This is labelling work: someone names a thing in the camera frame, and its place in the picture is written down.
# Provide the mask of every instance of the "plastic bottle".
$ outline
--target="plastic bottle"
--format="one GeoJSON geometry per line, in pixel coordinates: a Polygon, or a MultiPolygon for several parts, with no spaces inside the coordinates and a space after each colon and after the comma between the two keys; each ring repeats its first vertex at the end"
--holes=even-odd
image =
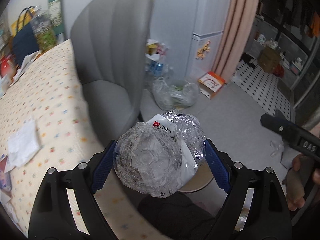
{"type": "Polygon", "coordinates": [[[35,15],[30,21],[33,34],[42,52],[52,49],[57,44],[56,35],[52,29],[49,18],[40,6],[35,7],[35,15]]]}
{"type": "Polygon", "coordinates": [[[150,72],[154,75],[155,74],[155,66],[156,66],[157,62],[154,61],[154,60],[151,60],[151,63],[150,63],[150,72]]]}
{"type": "Polygon", "coordinates": [[[154,68],[154,75],[155,77],[160,77],[162,75],[162,69],[163,69],[163,63],[162,62],[157,62],[155,64],[155,68],[154,68]]]}

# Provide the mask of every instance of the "navy blue bag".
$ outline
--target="navy blue bag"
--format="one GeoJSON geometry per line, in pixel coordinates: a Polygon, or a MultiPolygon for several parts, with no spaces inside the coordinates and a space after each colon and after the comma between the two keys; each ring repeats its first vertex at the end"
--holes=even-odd
{"type": "Polygon", "coordinates": [[[16,61],[19,64],[19,66],[22,65],[23,59],[26,55],[30,55],[39,50],[38,43],[36,41],[36,38],[31,28],[31,24],[28,23],[27,25],[24,26],[24,20],[26,18],[26,14],[29,13],[30,15],[32,15],[30,12],[30,8],[34,8],[34,6],[30,6],[29,8],[24,8],[22,12],[19,14],[18,22],[21,14],[25,10],[27,10],[22,22],[23,27],[20,31],[18,31],[18,22],[17,22],[17,34],[12,41],[12,51],[16,56],[16,61]]]}

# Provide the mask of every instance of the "black and white tiled floor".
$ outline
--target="black and white tiled floor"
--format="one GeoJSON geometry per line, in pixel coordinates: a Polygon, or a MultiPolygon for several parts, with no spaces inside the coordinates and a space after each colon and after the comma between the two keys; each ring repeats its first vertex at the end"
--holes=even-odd
{"type": "Polygon", "coordinates": [[[249,94],[268,114],[275,115],[276,108],[290,120],[291,103],[277,89],[278,78],[263,71],[256,59],[256,68],[243,60],[238,63],[232,81],[249,94]]]}

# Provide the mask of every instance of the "water bottle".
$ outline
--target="water bottle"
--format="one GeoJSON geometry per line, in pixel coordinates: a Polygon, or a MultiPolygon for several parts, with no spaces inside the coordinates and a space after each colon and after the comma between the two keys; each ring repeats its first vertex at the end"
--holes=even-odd
{"type": "Polygon", "coordinates": [[[155,66],[156,66],[156,61],[152,60],[150,63],[150,72],[154,75],[155,74],[155,66]]]}
{"type": "Polygon", "coordinates": [[[162,69],[163,69],[163,63],[161,62],[157,62],[155,64],[155,68],[154,68],[154,75],[155,77],[160,77],[162,74],[162,69]]]}

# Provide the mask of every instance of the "plastic bag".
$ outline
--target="plastic bag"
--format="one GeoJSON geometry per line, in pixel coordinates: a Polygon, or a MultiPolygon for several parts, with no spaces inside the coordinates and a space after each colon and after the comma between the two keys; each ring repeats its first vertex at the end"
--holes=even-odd
{"type": "Polygon", "coordinates": [[[183,114],[177,109],[173,109],[165,114],[165,118],[177,125],[177,133],[187,144],[193,158],[198,166],[205,162],[205,134],[200,128],[199,120],[193,115],[183,114]]]}
{"type": "Polygon", "coordinates": [[[198,166],[174,123],[159,114],[149,123],[138,122],[120,137],[114,168],[124,185],[166,198],[182,188],[198,166]]]}
{"type": "Polygon", "coordinates": [[[273,152],[270,154],[271,157],[275,157],[278,154],[283,153],[284,151],[284,143],[283,141],[270,141],[270,146],[273,152]]]}
{"type": "Polygon", "coordinates": [[[120,137],[114,153],[114,168],[122,183],[141,193],[169,190],[180,176],[178,144],[150,124],[137,122],[120,137]]]}
{"type": "Polygon", "coordinates": [[[241,76],[238,74],[237,71],[235,71],[231,77],[231,81],[233,83],[236,83],[236,84],[240,84],[242,83],[242,79],[241,79],[241,76]]]}
{"type": "Polygon", "coordinates": [[[163,110],[192,106],[199,96],[199,86],[186,80],[165,80],[163,77],[153,82],[152,93],[156,103],[163,110]]]}

